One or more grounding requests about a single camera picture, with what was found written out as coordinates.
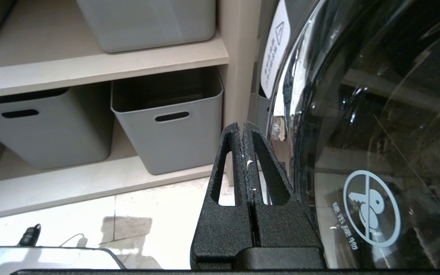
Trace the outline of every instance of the white printed icon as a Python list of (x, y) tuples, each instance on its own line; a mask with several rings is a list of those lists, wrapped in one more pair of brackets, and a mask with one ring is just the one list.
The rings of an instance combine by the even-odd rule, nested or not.
[[(353, 183), (353, 179), (356, 176), (365, 177), (365, 192), (363, 194), (356, 192), (350, 192), (348, 194), (349, 186)], [(372, 233), (376, 233), (379, 231), (380, 221), (378, 214), (382, 214), (385, 210), (385, 201), (383, 199), (383, 196), (377, 190), (370, 188), (371, 179), (374, 179), (388, 195), (391, 206), (393, 207), (395, 217), (394, 223), (391, 224), (391, 226), (393, 226), (393, 233), (391, 234), (390, 238), (384, 240), (383, 242), (376, 242), (371, 238)], [(364, 232), (361, 232), (361, 230), (359, 230), (359, 228), (354, 223), (353, 218), (351, 217), (351, 208), (348, 204), (348, 198), (349, 200), (356, 202), (356, 204), (359, 205), (359, 219), (361, 220), (362, 225), (365, 227)], [(347, 177), (346, 183), (344, 184), (344, 207), (346, 209), (349, 221), (353, 225), (354, 230), (366, 242), (378, 247), (387, 247), (395, 243), (398, 239), (401, 229), (400, 211), (398, 210), (398, 205), (396, 204), (395, 197), (393, 197), (391, 190), (377, 175), (365, 170), (352, 172)]]

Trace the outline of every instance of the beige shelf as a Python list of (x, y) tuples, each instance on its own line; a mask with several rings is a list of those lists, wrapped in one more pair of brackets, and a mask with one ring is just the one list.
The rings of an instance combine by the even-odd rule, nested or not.
[(75, 0), (19, 0), (0, 30), (0, 95), (228, 63), (219, 33), (205, 42), (105, 53)]
[(0, 160), (0, 217), (203, 178), (211, 170), (210, 164), (154, 176), (115, 122), (111, 154), (102, 162), (40, 170), (5, 150)]

